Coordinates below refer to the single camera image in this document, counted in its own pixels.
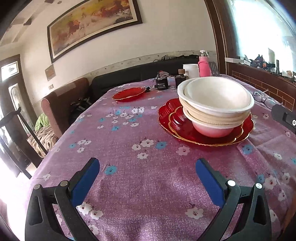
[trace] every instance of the brown brick tile wall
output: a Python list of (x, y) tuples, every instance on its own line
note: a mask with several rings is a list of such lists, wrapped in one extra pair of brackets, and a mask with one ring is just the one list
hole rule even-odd
[(292, 98), (291, 96), (287, 95), (286, 93), (274, 88), (271, 85), (268, 85), (266, 83), (263, 83), (260, 80), (256, 80), (254, 78), (251, 78), (249, 76), (246, 76), (244, 74), (240, 74), (238, 72), (232, 71), (232, 76), (240, 81), (243, 81), (253, 87), (255, 87), (258, 90), (265, 91), (268, 89), (266, 92), (267, 95), (270, 97), (274, 98), (278, 102), (283, 101), (283, 105), (288, 108), (289, 110), (293, 110), (294, 104), (295, 104), (295, 99)]

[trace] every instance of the stack of bowls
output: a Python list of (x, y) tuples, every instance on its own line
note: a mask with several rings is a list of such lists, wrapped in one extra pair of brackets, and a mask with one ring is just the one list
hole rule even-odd
[(227, 136), (250, 115), (254, 98), (241, 84), (223, 77), (189, 79), (178, 86), (184, 115), (201, 134)]

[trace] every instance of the floral tablecloth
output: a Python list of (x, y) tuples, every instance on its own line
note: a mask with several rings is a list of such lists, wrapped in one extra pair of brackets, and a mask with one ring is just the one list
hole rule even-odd
[[(244, 142), (188, 147), (158, 123), (159, 107), (178, 97), (173, 80), (170, 89), (154, 88), (133, 102), (112, 100), (135, 86), (152, 86), (152, 80), (110, 90), (65, 132), (32, 177), (24, 208), (35, 184), (58, 185), (95, 157), (100, 173), (77, 209), (99, 240), (197, 240), (218, 211), (195, 173), (197, 159), (204, 157), (239, 185), (263, 184), (276, 237), (296, 189), (296, 137), (256, 103), (255, 128)], [(58, 209), (56, 214), (71, 237)]]

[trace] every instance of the pink bottle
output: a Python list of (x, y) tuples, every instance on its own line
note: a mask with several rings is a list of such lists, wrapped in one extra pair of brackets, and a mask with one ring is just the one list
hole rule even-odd
[(200, 51), (198, 66), (200, 69), (200, 77), (212, 76), (211, 68), (209, 65), (209, 54), (205, 50)]

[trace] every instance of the screw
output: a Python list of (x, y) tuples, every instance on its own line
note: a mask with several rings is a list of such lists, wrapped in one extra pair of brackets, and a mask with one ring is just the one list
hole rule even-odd
[(65, 187), (68, 185), (68, 181), (61, 181), (60, 185), (61, 187)]
[(35, 190), (38, 190), (40, 188), (40, 184), (36, 184), (35, 186), (34, 186), (34, 189)]
[(233, 180), (229, 180), (229, 181), (227, 182), (227, 184), (228, 184), (229, 186), (231, 186), (231, 187), (234, 187), (234, 186), (235, 186), (235, 181), (233, 181)]
[(255, 185), (258, 189), (261, 189), (262, 188), (262, 185), (260, 183), (256, 183)]

